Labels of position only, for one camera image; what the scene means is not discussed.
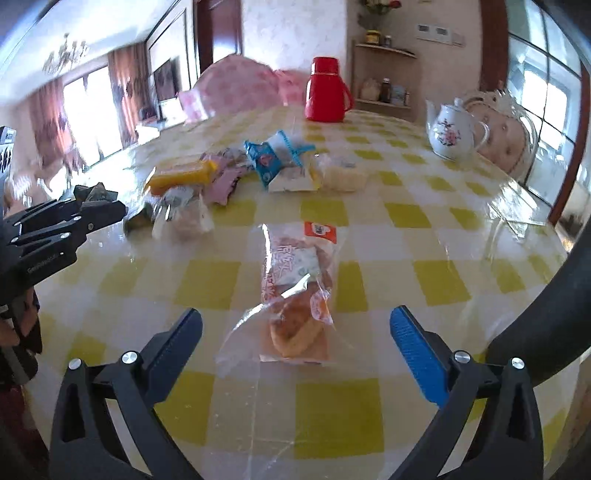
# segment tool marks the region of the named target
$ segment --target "ceiling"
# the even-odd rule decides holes
[[[42,71],[48,55],[69,40],[86,40],[85,61],[145,40],[174,0],[60,0],[18,44],[0,70],[0,105],[13,105],[51,80]]]

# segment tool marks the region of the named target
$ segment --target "yellow snack package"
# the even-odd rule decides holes
[[[207,185],[217,172],[217,163],[213,160],[175,165],[173,167],[154,167],[144,190],[150,190],[154,196],[162,196],[172,187],[181,185]]]

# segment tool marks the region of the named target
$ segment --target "blue gripper pad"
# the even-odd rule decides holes
[[[442,408],[449,397],[447,372],[415,322],[405,307],[397,307],[390,314],[390,334],[425,398]]]

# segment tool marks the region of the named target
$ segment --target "television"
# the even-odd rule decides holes
[[[170,59],[154,71],[156,97],[159,102],[173,99],[179,92],[176,64],[176,59]]]

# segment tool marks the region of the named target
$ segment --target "floral pattern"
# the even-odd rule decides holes
[[[447,120],[438,122],[437,124],[443,125],[443,132],[438,134],[437,139],[446,147],[455,147],[457,141],[462,139],[459,130],[454,129],[454,124],[448,123]]]

